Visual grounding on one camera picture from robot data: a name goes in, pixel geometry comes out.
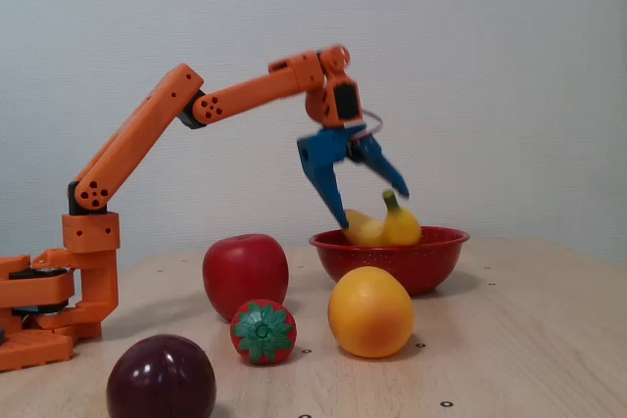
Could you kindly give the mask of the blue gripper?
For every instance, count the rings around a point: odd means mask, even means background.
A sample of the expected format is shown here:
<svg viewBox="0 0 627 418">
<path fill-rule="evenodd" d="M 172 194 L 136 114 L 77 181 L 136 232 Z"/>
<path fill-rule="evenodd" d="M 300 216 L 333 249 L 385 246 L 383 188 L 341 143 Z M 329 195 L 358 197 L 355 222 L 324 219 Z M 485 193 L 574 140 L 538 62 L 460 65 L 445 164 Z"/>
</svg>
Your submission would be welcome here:
<svg viewBox="0 0 627 418">
<path fill-rule="evenodd" d="M 346 157 L 367 166 L 403 198 L 410 197 L 404 177 L 383 155 L 373 136 L 361 135 L 362 131 L 365 131 L 364 124 L 323 127 L 318 133 L 297 140 L 303 171 L 341 228 L 348 228 L 349 222 L 333 165 Z"/>
</svg>

